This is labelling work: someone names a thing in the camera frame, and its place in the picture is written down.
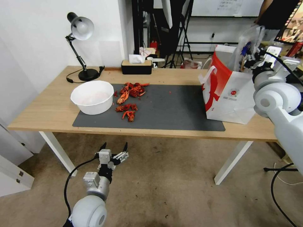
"white table leg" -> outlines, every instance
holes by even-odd
[[[67,156],[67,154],[65,153],[65,151],[63,150],[62,146],[60,145],[60,143],[58,142],[58,140],[56,139],[56,137],[54,136],[54,134],[52,132],[43,132],[43,131],[40,131],[39,133],[45,139],[45,141],[47,142],[47,144],[49,145],[49,147],[53,150],[53,152],[55,153],[55,155],[62,162],[62,164],[64,165],[64,167],[69,172],[71,172],[75,168],[75,166],[72,163],[72,161],[69,159],[69,157]],[[77,174],[77,170],[72,174],[72,176],[76,176],[76,174]]]
[[[216,185],[221,184],[227,174],[237,164],[237,162],[244,155],[244,153],[247,151],[247,149],[252,143],[253,141],[241,141],[240,143],[238,143],[233,153],[229,156],[229,158],[224,163],[218,174],[215,176],[214,180]]]

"lamp base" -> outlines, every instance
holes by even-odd
[[[87,71],[81,71],[79,73],[79,79],[83,81],[91,81],[97,79],[99,77],[99,73],[95,69],[87,69]]]

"lamp shade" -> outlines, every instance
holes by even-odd
[[[67,19],[71,23],[73,36],[78,40],[89,39],[94,32],[93,22],[86,17],[78,17],[75,13],[68,13]]]

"desk lamp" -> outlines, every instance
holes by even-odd
[[[91,81],[100,76],[97,70],[95,69],[87,69],[85,61],[78,55],[75,48],[73,47],[72,41],[75,39],[78,40],[87,40],[89,39],[94,32],[94,24],[93,22],[86,17],[78,17],[75,13],[68,13],[67,19],[71,23],[71,30],[68,36],[66,36],[66,40],[70,44],[73,49],[78,61],[82,65],[83,70],[79,73],[79,79],[83,81]]]

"wooden table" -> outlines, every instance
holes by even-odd
[[[66,67],[9,125],[10,130],[39,131],[69,172],[74,169],[74,165],[52,132],[240,140],[235,151],[216,175],[216,184],[223,181],[253,141],[276,141],[273,124],[269,119],[257,114],[247,125],[224,122],[226,129],[224,132],[73,127],[72,124],[79,109],[71,102],[70,94],[79,84],[68,83],[66,75],[78,69],[80,69],[78,66]],[[99,79],[112,84],[123,84],[129,81],[149,82],[150,84],[199,85],[197,76],[201,73],[205,74],[206,70],[153,69],[151,75],[123,75],[120,70],[111,70],[103,71]],[[70,78],[78,81],[77,75],[78,73],[75,73]]]

